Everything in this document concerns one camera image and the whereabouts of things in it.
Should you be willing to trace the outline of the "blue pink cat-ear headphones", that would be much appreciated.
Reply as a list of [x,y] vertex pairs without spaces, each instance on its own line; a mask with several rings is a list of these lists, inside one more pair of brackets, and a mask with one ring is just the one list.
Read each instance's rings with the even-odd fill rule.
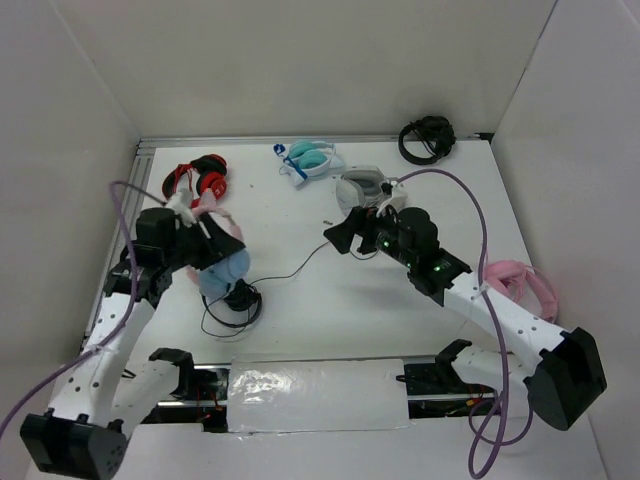
[[[244,242],[240,226],[228,211],[217,204],[217,199],[211,189],[207,189],[201,194],[198,205],[193,207],[191,211],[197,218],[210,218],[210,213],[220,215],[229,222],[230,234],[237,240]],[[250,255],[244,248],[204,270],[187,266],[186,273],[207,300],[217,301],[233,290],[236,283],[246,276],[249,268]]]

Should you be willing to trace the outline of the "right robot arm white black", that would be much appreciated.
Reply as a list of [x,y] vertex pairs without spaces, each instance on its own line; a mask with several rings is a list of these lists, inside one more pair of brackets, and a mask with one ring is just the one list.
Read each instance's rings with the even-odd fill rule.
[[523,385],[535,414],[566,431],[606,390],[607,383],[594,337],[577,327],[567,331],[481,284],[476,272],[441,247],[437,226],[417,207],[401,211],[355,207],[346,219],[323,233],[341,254],[359,237],[359,251],[379,251],[407,269],[423,295],[455,311],[495,338],[519,364],[512,371]]

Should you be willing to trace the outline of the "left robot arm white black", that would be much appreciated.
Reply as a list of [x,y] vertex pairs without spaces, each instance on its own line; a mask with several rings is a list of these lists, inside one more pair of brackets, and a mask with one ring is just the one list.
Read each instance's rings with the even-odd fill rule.
[[198,376],[187,351],[159,347],[129,380],[127,363],[175,272],[226,265],[246,249],[240,227],[222,209],[144,209],[123,235],[125,247],[107,275],[81,355],[62,368],[66,382],[46,411],[22,422],[20,437],[42,472],[113,478],[133,431],[157,403],[193,394]]

